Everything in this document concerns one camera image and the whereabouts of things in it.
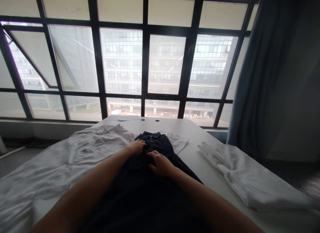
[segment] hand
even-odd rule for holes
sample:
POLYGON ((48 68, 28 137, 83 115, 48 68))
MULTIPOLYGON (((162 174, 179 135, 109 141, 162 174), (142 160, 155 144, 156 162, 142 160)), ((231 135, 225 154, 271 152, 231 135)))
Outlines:
POLYGON ((127 148, 130 150, 131 153, 133 153, 134 155, 139 155, 141 154, 142 152, 142 148, 146 145, 146 142, 145 141, 142 141, 142 140, 139 140, 137 139, 136 141, 135 140, 132 140, 127 148))
POLYGON ((167 157, 160 154, 158 151, 152 151, 147 154, 148 156, 151 156, 154 159, 154 162, 156 163, 156 166, 149 165, 149 168, 159 176, 166 176, 171 177, 173 173, 177 170, 177 167, 175 167, 170 160, 168 160, 167 157))

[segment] person's left hand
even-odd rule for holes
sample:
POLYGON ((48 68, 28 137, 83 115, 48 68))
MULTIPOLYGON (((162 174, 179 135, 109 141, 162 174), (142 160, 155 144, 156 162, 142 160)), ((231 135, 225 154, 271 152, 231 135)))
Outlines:
POLYGON ((134 155, 139 155, 142 153, 142 148, 146 145, 145 141, 137 139, 136 141, 133 140, 129 143, 127 146, 128 149, 134 154, 134 155))

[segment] window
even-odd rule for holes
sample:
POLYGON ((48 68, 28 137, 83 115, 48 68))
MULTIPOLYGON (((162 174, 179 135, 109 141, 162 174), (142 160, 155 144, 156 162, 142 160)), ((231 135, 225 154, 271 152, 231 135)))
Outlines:
POLYGON ((0 0, 0 117, 227 128, 258 1, 0 0))

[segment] forearm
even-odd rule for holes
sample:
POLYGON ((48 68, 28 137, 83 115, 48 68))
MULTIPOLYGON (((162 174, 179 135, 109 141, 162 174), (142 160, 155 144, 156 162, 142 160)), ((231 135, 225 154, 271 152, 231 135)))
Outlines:
POLYGON ((194 201, 218 232, 263 232, 226 199, 176 168, 170 178, 194 201))
POLYGON ((75 229, 100 201, 116 174, 132 156, 132 151, 125 147, 113 156, 105 159, 79 180, 43 217, 32 232, 48 232, 48 224, 62 222, 67 231, 75 229))

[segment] blue curtain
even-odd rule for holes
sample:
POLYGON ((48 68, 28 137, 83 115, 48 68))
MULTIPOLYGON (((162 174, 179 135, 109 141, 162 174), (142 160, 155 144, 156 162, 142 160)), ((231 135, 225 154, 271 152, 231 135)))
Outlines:
POLYGON ((300 15, 301 0, 260 0, 239 75, 227 144, 259 157, 265 107, 300 15))

